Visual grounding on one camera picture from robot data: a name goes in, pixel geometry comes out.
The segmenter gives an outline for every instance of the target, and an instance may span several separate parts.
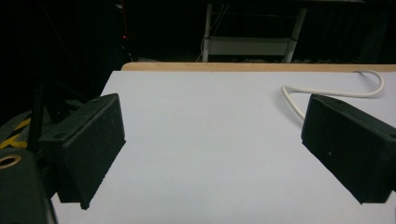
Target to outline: dark background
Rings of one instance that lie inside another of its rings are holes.
[[[395,4],[366,2],[365,7],[306,5],[293,61],[396,63]],[[0,126],[31,109],[35,82],[52,86],[62,98],[76,95],[58,88],[59,83],[91,99],[101,94],[111,72],[125,63],[142,59],[195,62],[201,53],[205,1],[5,0],[0,4]],[[214,5],[215,13],[220,6]],[[289,37],[299,6],[231,4],[216,35]],[[209,61],[252,58],[219,56]]]

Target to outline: yellow and black tape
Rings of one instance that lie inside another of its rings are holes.
[[[18,124],[14,131],[12,131],[8,138],[0,144],[0,149],[5,147],[27,148],[27,142],[17,142],[16,140],[26,126],[30,124],[30,120],[31,114],[29,113],[29,115],[20,124]]]

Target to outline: table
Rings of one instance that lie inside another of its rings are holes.
[[[120,96],[127,143],[87,211],[52,198],[59,222],[394,223],[396,195],[359,204],[301,144],[280,93],[368,91],[375,78],[350,72],[374,68],[384,92],[343,100],[396,126],[395,65],[125,64],[103,94]]]

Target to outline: white cord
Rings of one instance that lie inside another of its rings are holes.
[[[216,33],[216,31],[218,30],[224,15],[227,13],[227,10],[228,10],[229,6],[230,6],[230,4],[228,4],[227,7],[224,9],[224,4],[221,5],[221,10],[219,12],[218,17],[215,19],[215,22],[213,22],[213,24],[209,28],[209,32],[210,32],[213,29],[213,27],[216,26],[216,29],[215,29],[215,31],[213,32],[212,35],[214,35]],[[198,63],[198,61],[201,59],[202,55],[204,54],[204,41],[205,41],[205,37],[202,38],[202,41],[201,41],[201,53],[199,54],[198,58],[195,60],[196,63]]]
[[[290,104],[291,108],[294,110],[294,112],[298,115],[298,117],[300,117],[300,119],[304,120],[305,119],[305,115],[298,108],[297,104],[295,104],[294,101],[290,98],[288,90],[297,91],[297,92],[304,92],[304,93],[323,94],[323,95],[336,95],[336,96],[346,96],[346,97],[354,97],[354,98],[368,98],[368,97],[373,97],[373,96],[377,95],[378,93],[380,93],[384,89],[385,80],[376,71],[373,71],[373,70],[358,70],[358,71],[355,71],[355,72],[361,73],[361,74],[362,73],[369,73],[369,74],[373,74],[376,77],[378,77],[378,79],[379,79],[378,88],[375,91],[371,91],[371,92],[355,93],[355,92],[343,92],[343,91],[311,90],[311,89],[297,88],[297,87],[284,85],[284,86],[281,87],[281,90],[282,90],[283,95],[285,96],[286,100]]]

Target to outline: wooden table edge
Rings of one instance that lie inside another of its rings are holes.
[[[334,63],[126,63],[121,71],[203,71],[203,72],[353,72],[375,70],[396,72],[396,64]]]

